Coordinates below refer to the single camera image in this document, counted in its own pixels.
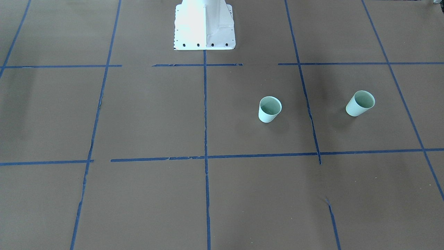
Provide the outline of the mint green cup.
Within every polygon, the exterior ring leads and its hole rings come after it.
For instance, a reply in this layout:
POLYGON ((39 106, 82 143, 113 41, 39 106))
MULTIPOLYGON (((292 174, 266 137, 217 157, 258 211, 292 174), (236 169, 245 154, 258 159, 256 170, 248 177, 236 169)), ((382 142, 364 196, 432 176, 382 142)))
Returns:
POLYGON ((258 118, 263 123, 270 123, 282 111, 282 103, 273 96, 266 96, 260 100, 258 118))
POLYGON ((354 93, 349 103, 346 105, 345 110, 347 114, 352 117, 357 117, 373 108, 375 105, 374 96, 365 90, 359 90, 354 93))

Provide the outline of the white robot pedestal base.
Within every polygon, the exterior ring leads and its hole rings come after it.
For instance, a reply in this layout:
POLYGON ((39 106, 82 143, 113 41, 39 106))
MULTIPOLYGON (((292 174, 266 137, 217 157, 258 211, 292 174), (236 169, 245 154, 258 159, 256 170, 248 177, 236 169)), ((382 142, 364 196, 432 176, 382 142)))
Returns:
POLYGON ((225 0, 183 0, 176 5, 174 50, 233 50, 233 8, 225 0))

